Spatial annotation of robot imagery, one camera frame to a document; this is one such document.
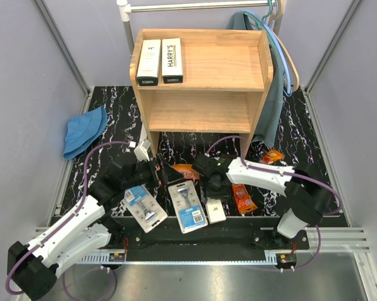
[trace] gray wall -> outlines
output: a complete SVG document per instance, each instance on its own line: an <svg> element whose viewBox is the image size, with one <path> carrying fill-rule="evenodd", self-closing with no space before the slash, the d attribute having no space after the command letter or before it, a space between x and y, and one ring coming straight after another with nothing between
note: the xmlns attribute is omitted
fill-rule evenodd
<svg viewBox="0 0 377 301"><path fill-rule="evenodd" d="M132 5L214 2L130 0ZM351 0L287 0L280 37L306 85ZM116 0L45 0L76 64L90 86L130 85L130 56ZM135 13L140 28L225 28L238 9ZM252 8L263 15L267 8Z"/></svg>
<svg viewBox="0 0 377 301"><path fill-rule="evenodd" d="M0 0L0 300L7 250L45 225L66 121L84 100L32 3Z"/></svg>
<svg viewBox="0 0 377 301"><path fill-rule="evenodd" d="M351 221L377 266L377 0L364 1L311 97Z"/></svg>

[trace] orange snack bag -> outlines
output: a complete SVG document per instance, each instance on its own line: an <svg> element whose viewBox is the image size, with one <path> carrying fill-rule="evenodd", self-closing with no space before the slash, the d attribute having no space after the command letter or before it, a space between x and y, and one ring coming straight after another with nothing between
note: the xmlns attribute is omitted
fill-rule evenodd
<svg viewBox="0 0 377 301"><path fill-rule="evenodd" d="M175 164L172 167L183 174L186 180L199 180L199 174L193 169L192 164Z"/></svg>
<svg viewBox="0 0 377 301"><path fill-rule="evenodd" d="M253 203L247 189L243 184L233 184L232 186L234 199L236 201L238 211L241 214L258 209L258 206Z"/></svg>
<svg viewBox="0 0 377 301"><path fill-rule="evenodd" d="M262 157L262 160L259 161L259 163L264 163L264 164L273 164L274 162L276 161L279 161L281 159L283 159L284 156L283 154L279 153L277 150L275 149L271 149L270 151L268 151L263 157Z"/></svg>

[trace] shelf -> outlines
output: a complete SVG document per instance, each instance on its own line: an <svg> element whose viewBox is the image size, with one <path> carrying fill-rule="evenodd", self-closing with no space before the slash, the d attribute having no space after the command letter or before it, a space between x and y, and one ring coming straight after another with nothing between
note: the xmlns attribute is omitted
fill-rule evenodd
<svg viewBox="0 0 377 301"><path fill-rule="evenodd" d="M240 92L156 91L149 130L250 133L246 95Z"/></svg>
<svg viewBox="0 0 377 301"><path fill-rule="evenodd" d="M183 82L138 86L139 90L207 90L262 92L258 47L192 45L181 42Z"/></svg>

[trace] black marble surface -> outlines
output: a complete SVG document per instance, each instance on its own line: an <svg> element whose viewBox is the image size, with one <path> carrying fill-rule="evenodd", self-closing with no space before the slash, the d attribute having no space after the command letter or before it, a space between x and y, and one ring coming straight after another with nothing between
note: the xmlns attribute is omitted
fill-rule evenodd
<svg viewBox="0 0 377 301"><path fill-rule="evenodd" d="M142 122L132 87L96 87L89 110L101 105L105 107L109 117L107 129L91 147L75 159L63 200L61 215L67 212L82 196L83 162L92 147L108 141L139 141ZM159 152L170 164L190 164L196 154L205 152L212 143L223 136L224 134L164 132L159 139ZM279 120L275 148L285 156L277 165L298 166L300 164L312 164L316 168L318 177L329 183L321 150L312 128L311 117L300 90L285 99ZM263 143L253 143L246 159L258 162L267 151L268 148ZM211 155L218 156L222 152L238 155L240 153L238 141L226 140L219 143ZM118 160L123 164L134 161L135 155L131 149L124 146L114 145L101 149L93 155L88 166L90 184L104 172L111 160ZM273 207L277 202L285 201L284 197L271 191L251 186L247 186L247 189L258 209L246 215L276 216L277 214ZM176 215L171 199L163 187L155 189L152 193L169 216ZM224 208L227 216L240 216L234 200L226 203ZM336 204L332 202L330 209L334 208L336 208ZM113 209L112 214L113 216L130 215L122 203Z"/></svg>

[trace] blue hat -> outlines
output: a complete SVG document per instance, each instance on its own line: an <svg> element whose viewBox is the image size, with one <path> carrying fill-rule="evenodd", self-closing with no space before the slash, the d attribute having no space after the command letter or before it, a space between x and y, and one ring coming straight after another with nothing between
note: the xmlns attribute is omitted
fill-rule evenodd
<svg viewBox="0 0 377 301"><path fill-rule="evenodd" d="M103 133L106 125L107 114L103 107L71 118L67 123L63 157L70 160L81 154Z"/></svg>

